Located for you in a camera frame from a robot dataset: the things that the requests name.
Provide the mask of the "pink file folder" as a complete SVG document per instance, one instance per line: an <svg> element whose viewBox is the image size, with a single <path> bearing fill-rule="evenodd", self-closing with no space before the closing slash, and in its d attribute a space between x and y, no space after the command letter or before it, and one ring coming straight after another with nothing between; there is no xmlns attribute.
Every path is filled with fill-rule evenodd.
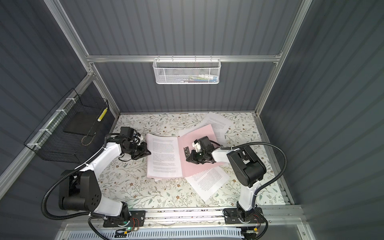
<svg viewBox="0 0 384 240"><path fill-rule="evenodd" d="M227 163L227 158L220 160L212 156L212 151L217 149L213 143L216 139L211 125L181 137L147 134L148 150L151 152L147 158L147 177L186 178Z"/></svg>

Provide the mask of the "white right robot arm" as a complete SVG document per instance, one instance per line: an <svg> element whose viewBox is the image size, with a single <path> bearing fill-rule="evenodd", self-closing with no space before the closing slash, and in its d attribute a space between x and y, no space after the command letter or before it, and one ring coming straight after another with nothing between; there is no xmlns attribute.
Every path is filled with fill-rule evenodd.
<svg viewBox="0 0 384 240"><path fill-rule="evenodd" d="M207 136L183 148L186 161L196 165L228 163L237 180L242 185L237 201L236 213L242 223L250 222L257 214L256 191L261 188L261 180L267 172L265 164L257 156L252 145L265 142L252 142L234 147L224 147Z"/></svg>

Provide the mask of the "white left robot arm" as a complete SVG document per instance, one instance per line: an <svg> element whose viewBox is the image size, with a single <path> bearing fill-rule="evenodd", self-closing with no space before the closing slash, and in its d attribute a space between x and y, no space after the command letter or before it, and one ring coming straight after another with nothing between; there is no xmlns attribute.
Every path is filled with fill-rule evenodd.
<svg viewBox="0 0 384 240"><path fill-rule="evenodd" d="M59 208L84 211L113 219L121 226L127 225L132 218L127 203L105 197L98 178L121 155L138 160L150 154L144 137L133 128L122 127L119 133L106 135L100 150L84 162L85 167L77 167L77 173L59 184Z"/></svg>

